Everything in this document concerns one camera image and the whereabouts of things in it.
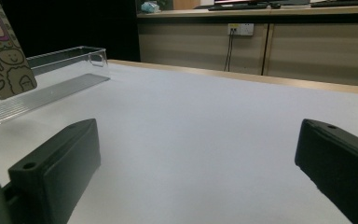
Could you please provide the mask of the dark computer monitor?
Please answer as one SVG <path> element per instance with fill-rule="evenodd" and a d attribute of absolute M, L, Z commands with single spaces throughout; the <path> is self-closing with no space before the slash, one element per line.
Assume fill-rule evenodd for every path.
<path fill-rule="evenodd" d="M 213 0 L 215 5 L 235 5 L 235 4 L 247 4 L 257 5 L 261 3 L 267 3 L 268 0 Z"/>

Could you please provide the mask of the cartoon print phone case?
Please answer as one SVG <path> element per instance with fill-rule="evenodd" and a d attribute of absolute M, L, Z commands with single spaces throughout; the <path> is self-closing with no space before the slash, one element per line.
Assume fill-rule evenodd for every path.
<path fill-rule="evenodd" d="M 0 100 L 34 90 L 37 82 L 0 4 Z"/>

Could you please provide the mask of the teal crumpled bag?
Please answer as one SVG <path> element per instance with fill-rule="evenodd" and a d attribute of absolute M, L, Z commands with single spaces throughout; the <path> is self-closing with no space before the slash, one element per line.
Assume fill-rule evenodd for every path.
<path fill-rule="evenodd" d="M 144 2 L 141 4 L 141 10 L 144 13 L 157 13 L 160 12 L 160 7 L 156 2 Z"/>

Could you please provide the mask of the white wall outlet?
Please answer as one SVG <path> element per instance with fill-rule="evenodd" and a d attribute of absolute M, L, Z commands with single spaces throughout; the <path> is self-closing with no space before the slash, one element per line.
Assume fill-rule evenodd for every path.
<path fill-rule="evenodd" d="M 229 23 L 227 25 L 227 33 L 229 35 L 252 36 L 254 29 L 255 25 L 253 23 Z"/>

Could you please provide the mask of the brown cardboard box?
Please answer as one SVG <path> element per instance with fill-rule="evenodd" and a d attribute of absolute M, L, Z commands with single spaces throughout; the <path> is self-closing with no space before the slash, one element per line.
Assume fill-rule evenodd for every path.
<path fill-rule="evenodd" d="M 200 5 L 200 0 L 172 0 L 174 10 L 193 9 Z"/>

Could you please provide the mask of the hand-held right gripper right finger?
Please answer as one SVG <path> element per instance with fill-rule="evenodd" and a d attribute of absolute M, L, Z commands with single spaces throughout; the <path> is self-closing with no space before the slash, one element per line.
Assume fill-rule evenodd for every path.
<path fill-rule="evenodd" d="M 352 224 L 358 224 L 357 136 L 332 124 L 305 119 L 295 164 Z"/>

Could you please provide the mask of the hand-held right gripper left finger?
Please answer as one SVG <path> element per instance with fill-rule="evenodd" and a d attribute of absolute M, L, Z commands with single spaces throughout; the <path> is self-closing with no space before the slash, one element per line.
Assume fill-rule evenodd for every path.
<path fill-rule="evenodd" d="M 66 224 L 101 165 L 95 119 L 71 124 L 8 169 L 23 224 Z"/>

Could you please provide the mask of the black keyboard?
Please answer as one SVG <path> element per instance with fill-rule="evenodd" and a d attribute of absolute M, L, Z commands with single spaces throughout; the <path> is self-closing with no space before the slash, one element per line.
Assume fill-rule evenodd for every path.
<path fill-rule="evenodd" d="M 353 7 L 358 6 L 358 0 L 323 0 L 310 3 L 310 7 Z"/>
<path fill-rule="evenodd" d="M 265 9 L 268 7 L 267 3 L 244 3 L 244 4 L 228 4 L 228 5 L 214 5 L 208 8 L 209 11 L 221 10 L 247 10 L 247 9 Z"/>

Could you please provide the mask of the clear plastic storage bin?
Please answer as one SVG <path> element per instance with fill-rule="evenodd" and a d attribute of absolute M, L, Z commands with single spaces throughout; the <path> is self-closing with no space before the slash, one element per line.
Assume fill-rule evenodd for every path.
<path fill-rule="evenodd" d="M 37 87 L 0 100 L 0 124 L 110 79 L 106 50 L 80 46 L 28 59 Z"/>

